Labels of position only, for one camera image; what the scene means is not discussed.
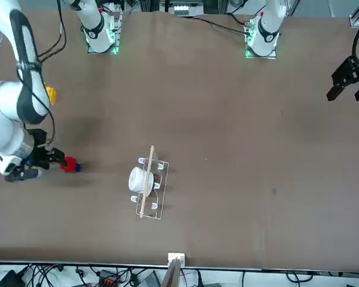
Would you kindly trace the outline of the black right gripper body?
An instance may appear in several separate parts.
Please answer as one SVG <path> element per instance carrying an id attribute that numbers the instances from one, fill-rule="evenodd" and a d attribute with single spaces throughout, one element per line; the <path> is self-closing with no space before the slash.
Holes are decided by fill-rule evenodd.
<path id="1" fill-rule="evenodd" d="M 45 146 L 40 146 L 47 141 L 47 132 L 42 129 L 30 129 L 28 133 L 34 140 L 34 148 L 31 154 L 24 160 L 25 165 L 28 167 L 40 167 L 42 169 L 50 168 L 49 151 Z"/>

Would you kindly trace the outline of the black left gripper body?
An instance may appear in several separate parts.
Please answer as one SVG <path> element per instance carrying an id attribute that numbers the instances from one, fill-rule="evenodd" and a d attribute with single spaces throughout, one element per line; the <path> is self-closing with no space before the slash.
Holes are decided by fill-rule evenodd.
<path id="1" fill-rule="evenodd" d="M 346 87 L 359 82 L 359 58 L 347 57 L 339 67 L 332 73 L 333 85 Z"/>

